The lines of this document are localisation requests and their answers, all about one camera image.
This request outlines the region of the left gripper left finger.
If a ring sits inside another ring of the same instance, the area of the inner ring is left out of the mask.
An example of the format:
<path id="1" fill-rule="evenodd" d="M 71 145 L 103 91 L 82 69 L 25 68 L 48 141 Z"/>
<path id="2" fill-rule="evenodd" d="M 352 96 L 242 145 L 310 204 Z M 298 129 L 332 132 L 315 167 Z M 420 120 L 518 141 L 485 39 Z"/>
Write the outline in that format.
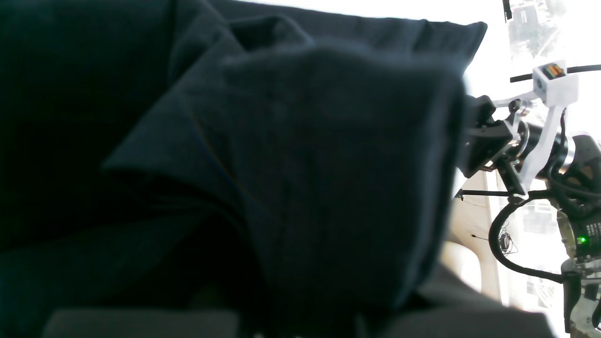
<path id="1" fill-rule="evenodd" d="M 42 338 L 243 338 L 234 312 L 77 308 L 58 310 Z"/>

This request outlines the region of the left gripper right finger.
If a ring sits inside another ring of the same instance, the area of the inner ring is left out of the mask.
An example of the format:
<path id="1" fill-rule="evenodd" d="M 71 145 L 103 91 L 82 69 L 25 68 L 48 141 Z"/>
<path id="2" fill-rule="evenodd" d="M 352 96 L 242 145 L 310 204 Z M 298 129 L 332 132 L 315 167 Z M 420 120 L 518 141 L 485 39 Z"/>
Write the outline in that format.
<path id="1" fill-rule="evenodd" d="M 376 321 L 378 338 L 552 338 L 539 313 L 503 306 L 437 268 L 404 307 Z"/>

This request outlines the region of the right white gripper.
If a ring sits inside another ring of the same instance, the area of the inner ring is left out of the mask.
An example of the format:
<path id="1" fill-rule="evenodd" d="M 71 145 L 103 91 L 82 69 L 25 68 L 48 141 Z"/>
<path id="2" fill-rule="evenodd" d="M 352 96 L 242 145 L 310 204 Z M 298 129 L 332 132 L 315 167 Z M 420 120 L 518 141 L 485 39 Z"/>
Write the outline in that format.
<path id="1" fill-rule="evenodd" d="M 573 164 L 576 145 L 565 135 L 562 118 L 579 98 L 579 77 L 559 64 L 566 76 L 549 80 L 541 66 L 532 70 L 532 90 L 513 98 L 467 97 L 470 126 L 465 143 L 466 160 L 458 165 L 469 179 L 488 162 L 494 162 L 509 197 L 526 198 L 535 179 L 547 179 L 547 170 L 564 175 Z M 508 108 L 504 120 L 495 120 L 497 108 Z"/>

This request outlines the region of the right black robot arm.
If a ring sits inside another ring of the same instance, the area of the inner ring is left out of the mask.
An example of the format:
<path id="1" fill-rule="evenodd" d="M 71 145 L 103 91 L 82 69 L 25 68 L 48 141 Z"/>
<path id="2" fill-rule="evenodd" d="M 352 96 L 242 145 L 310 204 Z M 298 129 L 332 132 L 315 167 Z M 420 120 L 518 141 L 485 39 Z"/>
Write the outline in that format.
<path id="1" fill-rule="evenodd" d="M 465 145 L 468 158 L 459 170 L 466 178 L 496 171 L 505 191 L 461 189 L 455 195 L 507 198 L 490 225 L 490 250 L 511 271 L 563 286 L 564 327 L 573 338 L 600 336 L 600 144 L 585 133 L 567 134 L 565 117 L 579 98 L 579 73 L 599 70 L 599 64 L 567 67 L 565 61 L 549 62 L 509 80 L 532 80 L 529 92 L 496 101 L 474 98 L 474 123 Z M 558 212 L 569 256 L 560 274 L 508 259 L 505 223 L 535 200 L 549 201 Z"/>

